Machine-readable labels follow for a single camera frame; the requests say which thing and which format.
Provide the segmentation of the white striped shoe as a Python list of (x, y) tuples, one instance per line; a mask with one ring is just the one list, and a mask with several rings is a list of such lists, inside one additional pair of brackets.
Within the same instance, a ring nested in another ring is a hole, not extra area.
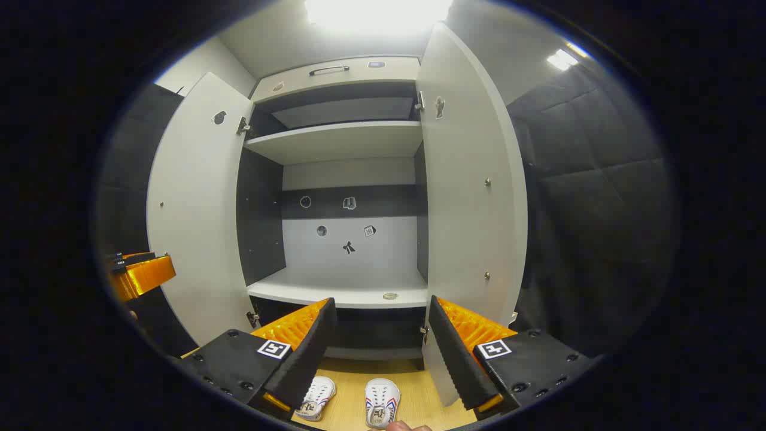
[(334, 395), (336, 395), (335, 382), (328, 377), (316, 376), (294, 414), (309, 422), (318, 422), (322, 419), (324, 409)]
[(371, 429), (386, 429), (397, 419), (400, 389), (386, 378), (369, 380), (366, 395), (366, 425)]

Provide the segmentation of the white cabinet shelf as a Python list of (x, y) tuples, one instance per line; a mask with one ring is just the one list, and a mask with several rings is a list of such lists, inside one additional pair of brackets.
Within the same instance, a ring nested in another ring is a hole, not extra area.
[(244, 148), (282, 165), (412, 157), (423, 142), (418, 121), (355, 121), (249, 139)]

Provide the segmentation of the white shoe cabinet door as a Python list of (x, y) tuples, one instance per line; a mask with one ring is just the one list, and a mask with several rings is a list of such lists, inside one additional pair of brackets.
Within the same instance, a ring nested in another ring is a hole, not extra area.
[(528, 239), (512, 121), (481, 61), (443, 23), (433, 27), (416, 88), (424, 104), (430, 305), (445, 300), (506, 329)]
[(146, 197), (150, 250), (171, 257), (162, 291), (184, 330), (205, 345), (251, 325), (237, 233), (237, 182), (252, 103), (204, 74), (175, 110), (151, 164)]

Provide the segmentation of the ceiling light panel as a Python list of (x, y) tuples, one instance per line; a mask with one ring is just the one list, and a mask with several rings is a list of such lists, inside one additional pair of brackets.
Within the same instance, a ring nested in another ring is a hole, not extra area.
[(548, 65), (553, 66), (559, 71), (567, 71), (573, 66), (578, 66), (586, 60), (591, 59), (591, 55), (582, 47), (573, 42), (566, 42), (563, 48), (553, 52), (545, 60)]
[(446, 19), (454, 0), (305, 0), (310, 23), (337, 32), (419, 32)]

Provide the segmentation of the white shoe cabinet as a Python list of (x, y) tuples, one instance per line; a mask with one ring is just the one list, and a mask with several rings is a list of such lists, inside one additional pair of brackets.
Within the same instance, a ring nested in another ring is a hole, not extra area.
[[(241, 136), (245, 142), (355, 121), (421, 123), (413, 109), (416, 91), (414, 81), (326, 87), (261, 103), (250, 95), (251, 132)], [(421, 361), (426, 179), (423, 142), (412, 157), (298, 165), (276, 163), (243, 145), (237, 231), (247, 292), (261, 323), (332, 297), (339, 327), (329, 357)]]

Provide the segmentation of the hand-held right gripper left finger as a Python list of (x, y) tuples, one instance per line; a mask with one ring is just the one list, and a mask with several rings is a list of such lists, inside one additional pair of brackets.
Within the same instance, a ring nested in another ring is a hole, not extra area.
[(303, 404), (337, 326), (336, 301), (324, 298), (251, 333), (225, 330), (178, 364), (209, 389), (289, 420)]

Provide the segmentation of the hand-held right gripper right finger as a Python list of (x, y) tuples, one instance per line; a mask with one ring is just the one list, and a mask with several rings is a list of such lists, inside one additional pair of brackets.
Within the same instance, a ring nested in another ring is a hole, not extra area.
[(428, 325), (463, 406), (479, 420), (550, 398), (599, 361), (543, 330), (517, 332), (437, 296)]

